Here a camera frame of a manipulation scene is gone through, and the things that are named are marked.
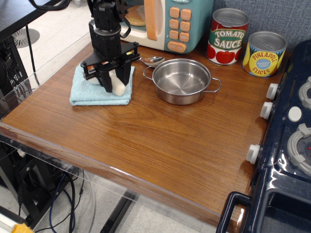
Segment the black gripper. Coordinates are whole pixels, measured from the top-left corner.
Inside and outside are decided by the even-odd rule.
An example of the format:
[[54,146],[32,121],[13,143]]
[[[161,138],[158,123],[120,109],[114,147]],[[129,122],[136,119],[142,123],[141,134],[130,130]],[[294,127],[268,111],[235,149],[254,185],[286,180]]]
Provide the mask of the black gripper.
[[[133,61],[138,59],[138,42],[121,43],[121,26],[115,30],[105,31],[96,27],[95,21],[89,22],[92,54],[86,58],[81,67],[86,80],[98,76],[99,83],[106,92],[112,93],[112,82],[109,71],[115,70],[116,76],[124,85],[128,85]],[[127,52],[134,56],[124,57]]]

